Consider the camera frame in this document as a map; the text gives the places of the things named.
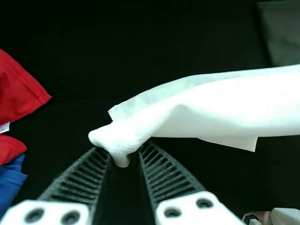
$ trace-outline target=white object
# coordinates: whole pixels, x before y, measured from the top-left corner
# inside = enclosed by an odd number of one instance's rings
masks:
[[[10,122],[7,122],[0,126],[0,134],[9,131],[9,124],[10,124]]]
[[[251,219],[249,225],[262,225],[257,219]]]
[[[198,201],[208,201],[209,208],[201,208]],[[176,217],[168,217],[173,210]],[[202,191],[191,195],[161,202],[156,209],[156,225],[244,225],[244,223],[230,212],[211,192]]]
[[[150,137],[195,137],[255,151],[258,137],[300,134],[299,72],[198,85],[93,130],[89,140],[120,167]]]
[[[36,209],[44,213],[36,222],[26,222],[28,214]],[[63,225],[62,219],[70,212],[79,213],[80,217],[72,225],[91,225],[89,208],[85,204],[66,202],[44,202],[26,200],[10,207],[0,221],[0,225]]]
[[[300,225],[300,210],[274,208],[271,218],[273,225]]]

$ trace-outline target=gray object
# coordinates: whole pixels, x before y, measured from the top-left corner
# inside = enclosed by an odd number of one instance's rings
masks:
[[[275,66],[300,64],[300,4],[260,2],[262,27]]]
[[[92,148],[55,179],[38,200],[83,203],[93,218],[96,209],[101,212],[100,198],[106,191],[111,167],[111,156],[104,149]]]

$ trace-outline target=screw hole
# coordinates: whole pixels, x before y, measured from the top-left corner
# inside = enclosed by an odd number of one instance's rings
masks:
[[[27,223],[35,223],[42,218],[43,214],[44,214],[43,209],[34,209],[27,214],[25,221]]]
[[[77,211],[72,211],[68,212],[64,217],[61,219],[61,223],[63,225],[72,225],[78,222],[80,217],[79,212]]]
[[[165,216],[168,218],[178,217],[181,215],[181,212],[177,209],[167,209],[165,211]]]
[[[210,208],[213,206],[212,202],[207,199],[199,199],[196,204],[200,209]]]

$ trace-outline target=fabric fold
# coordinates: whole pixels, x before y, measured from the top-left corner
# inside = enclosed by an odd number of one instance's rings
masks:
[[[150,137],[193,137],[255,151],[258,137],[300,134],[299,73],[204,83],[89,133],[120,167]]]
[[[0,124],[33,113],[50,98],[36,79],[0,50]]]

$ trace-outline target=folded fabric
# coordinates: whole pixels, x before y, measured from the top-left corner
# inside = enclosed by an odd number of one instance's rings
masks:
[[[27,179],[27,175],[21,173],[24,157],[22,154],[0,167],[0,219]]]
[[[257,137],[300,134],[299,73],[245,76],[204,83],[124,120],[93,130],[89,140],[126,167],[128,154],[151,136],[235,140],[255,150]]]
[[[0,50],[0,125],[33,113],[50,98],[36,79]]]
[[[0,135],[0,166],[9,163],[27,150],[19,140],[6,135]]]

